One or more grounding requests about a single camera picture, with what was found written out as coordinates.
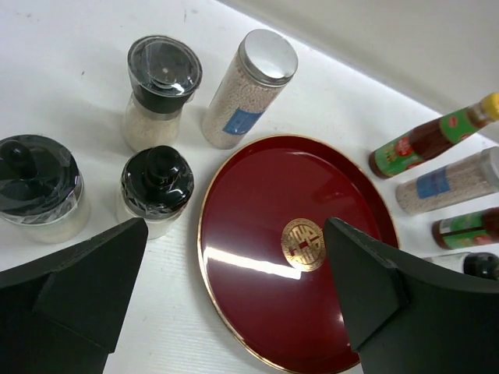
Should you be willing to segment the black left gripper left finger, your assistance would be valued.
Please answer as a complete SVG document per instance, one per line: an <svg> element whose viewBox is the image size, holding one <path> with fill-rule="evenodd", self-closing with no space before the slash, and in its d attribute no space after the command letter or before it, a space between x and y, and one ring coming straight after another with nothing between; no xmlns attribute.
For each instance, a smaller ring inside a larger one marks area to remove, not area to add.
<svg viewBox="0 0 499 374"><path fill-rule="evenodd" d="M1 273L3 373L101 373L115 352L147 244L130 219Z"/></svg>

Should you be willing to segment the tall grinder clear cap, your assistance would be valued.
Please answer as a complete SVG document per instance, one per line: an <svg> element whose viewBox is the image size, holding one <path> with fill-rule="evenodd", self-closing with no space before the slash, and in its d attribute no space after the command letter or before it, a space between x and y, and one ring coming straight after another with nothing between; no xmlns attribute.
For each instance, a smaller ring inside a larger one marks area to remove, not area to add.
<svg viewBox="0 0 499 374"><path fill-rule="evenodd" d="M122 135L135 152L171 146L179 137L182 109L199 88L203 69L186 44L164 35L141 37L127 55L132 87Z"/></svg>

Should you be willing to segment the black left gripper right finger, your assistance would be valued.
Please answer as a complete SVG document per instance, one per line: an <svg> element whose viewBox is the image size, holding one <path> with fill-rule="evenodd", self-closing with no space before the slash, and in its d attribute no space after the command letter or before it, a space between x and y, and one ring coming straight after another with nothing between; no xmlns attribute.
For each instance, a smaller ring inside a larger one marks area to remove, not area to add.
<svg viewBox="0 0 499 374"><path fill-rule="evenodd" d="M331 217L327 257L365 373L495 373L498 283L427 262Z"/></svg>

